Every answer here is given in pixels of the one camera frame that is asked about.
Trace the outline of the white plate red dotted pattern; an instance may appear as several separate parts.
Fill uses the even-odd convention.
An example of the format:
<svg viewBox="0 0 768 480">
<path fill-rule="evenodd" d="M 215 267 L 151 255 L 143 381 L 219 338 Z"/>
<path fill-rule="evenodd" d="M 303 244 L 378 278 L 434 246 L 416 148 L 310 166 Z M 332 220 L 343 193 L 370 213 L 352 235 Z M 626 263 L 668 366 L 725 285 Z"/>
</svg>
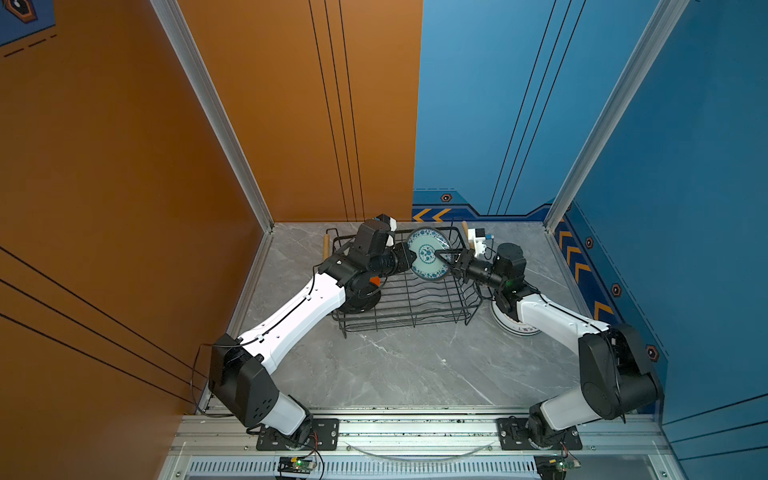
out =
<svg viewBox="0 0 768 480">
<path fill-rule="evenodd" d="M 494 300 L 492 302 L 492 315 L 496 324 L 512 335 L 526 337 L 541 333 L 539 328 L 522 321 L 516 302 L 504 306 L 499 300 Z"/>
</svg>

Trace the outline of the black wire dish rack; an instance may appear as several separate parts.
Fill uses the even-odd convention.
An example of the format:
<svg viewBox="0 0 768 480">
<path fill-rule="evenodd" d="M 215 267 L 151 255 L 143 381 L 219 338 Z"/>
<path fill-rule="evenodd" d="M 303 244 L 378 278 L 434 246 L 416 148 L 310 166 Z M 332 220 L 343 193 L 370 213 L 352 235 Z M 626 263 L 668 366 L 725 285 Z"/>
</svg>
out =
<svg viewBox="0 0 768 480">
<path fill-rule="evenodd" d="M 416 230 L 400 229 L 394 233 L 395 242 L 407 242 Z M 450 244 L 450 249 L 465 246 L 459 229 L 453 226 L 436 228 Z M 317 266 L 317 271 L 334 278 L 342 288 L 345 301 L 364 289 L 370 282 L 350 281 L 351 269 L 344 264 L 345 250 L 351 245 L 354 235 L 330 235 L 331 255 Z M 483 302 L 478 287 L 472 281 L 463 281 L 448 273 L 437 281 L 422 280 L 412 270 L 381 276 L 381 299 L 369 311 L 359 314 L 345 314 L 339 306 L 331 312 L 344 336 L 350 333 L 381 331 L 392 328 L 416 328 L 429 324 L 455 323 L 467 325 Z"/>
</svg>

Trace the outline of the teal patterned plate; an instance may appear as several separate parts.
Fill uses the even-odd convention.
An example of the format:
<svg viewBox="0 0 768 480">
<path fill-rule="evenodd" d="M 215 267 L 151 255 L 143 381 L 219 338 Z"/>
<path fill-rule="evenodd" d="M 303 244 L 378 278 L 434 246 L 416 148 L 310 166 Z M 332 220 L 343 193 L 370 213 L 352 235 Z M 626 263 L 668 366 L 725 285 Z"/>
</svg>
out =
<svg viewBox="0 0 768 480">
<path fill-rule="evenodd" d="M 441 260 L 438 250 L 449 250 L 450 244 L 438 230 L 424 227 L 414 230 L 407 239 L 407 247 L 416 254 L 411 270 L 422 280 L 437 281 L 448 274 L 449 266 Z"/>
</svg>

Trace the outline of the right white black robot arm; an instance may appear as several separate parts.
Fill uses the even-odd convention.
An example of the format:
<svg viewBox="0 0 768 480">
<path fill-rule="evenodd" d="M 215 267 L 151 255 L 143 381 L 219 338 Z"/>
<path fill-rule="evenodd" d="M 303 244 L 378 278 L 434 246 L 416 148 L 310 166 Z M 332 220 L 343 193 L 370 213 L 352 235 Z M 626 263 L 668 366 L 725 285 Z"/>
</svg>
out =
<svg viewBox="0 0 768 480">
<path fill-rule="evenodd" d="M 520 246 L 501 244 L 491 262 L 469 249 L 438 250 L 435 257 L 454 276 L 488 287 L 504 321 L 531 326 L 578 357 L 579 385 L 529 409 L 526 429 L 535 447 L 550 448 L 578 425 L 623 418 L 664 398 L 642 335 L 629 324 L 613 326 L 547 298 L 525 280 Z"/>
</svg>

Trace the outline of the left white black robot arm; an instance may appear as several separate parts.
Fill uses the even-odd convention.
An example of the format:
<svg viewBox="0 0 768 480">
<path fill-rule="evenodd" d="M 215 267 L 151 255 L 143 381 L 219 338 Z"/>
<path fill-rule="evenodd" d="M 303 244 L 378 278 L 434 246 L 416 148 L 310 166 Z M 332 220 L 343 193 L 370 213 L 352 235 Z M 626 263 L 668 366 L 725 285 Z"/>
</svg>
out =
<svg viewBox="0 0 768 480">
<path fill-rule="evenodd" d="M 208 388 L 244 427 L 271 428 L 295 446 L 306 444 L 312 414 L 282 393 L 272 374 L 320 320 L 335 310 L 372 309 L 385 280 L 412 267 L 417 255 L 394 239 L 396 229 L 396 220 L 384 214 L 364 221 L 280 309 L 240 336 L 224 334 L 211 344 Z"/>
</svg>

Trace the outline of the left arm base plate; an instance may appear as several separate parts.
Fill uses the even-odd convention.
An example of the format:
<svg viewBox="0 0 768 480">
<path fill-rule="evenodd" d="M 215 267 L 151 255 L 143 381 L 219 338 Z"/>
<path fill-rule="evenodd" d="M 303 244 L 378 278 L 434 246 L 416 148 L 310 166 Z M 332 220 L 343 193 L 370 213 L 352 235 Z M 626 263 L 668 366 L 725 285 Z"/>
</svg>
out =
<svg viewBox="0 0 768 480">
<path fill-rule="evenodd" d="M 338 418 L 305 420 L 290 435 L 285 435 L 272 427 L 265 427 L 257 436 L 256 449 L 258 451 L 334 451 L 338 445 L 339 427 Z"/>
</svg>

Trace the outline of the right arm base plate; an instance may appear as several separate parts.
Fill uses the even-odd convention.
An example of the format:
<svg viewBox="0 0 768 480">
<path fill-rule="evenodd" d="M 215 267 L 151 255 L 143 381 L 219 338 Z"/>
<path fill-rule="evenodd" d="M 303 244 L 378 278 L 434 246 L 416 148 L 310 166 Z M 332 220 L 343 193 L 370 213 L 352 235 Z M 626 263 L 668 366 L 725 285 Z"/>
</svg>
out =
<svg viewBox="0 0 768 480">
<path fill-rule="evenodd" d="M 583 449 L 580 433 L 575 427 L 552 430 L 537 418 L 515 416 L 499 418 L 495 424 L 503 450 L 579 451 Z"/>
</svg>

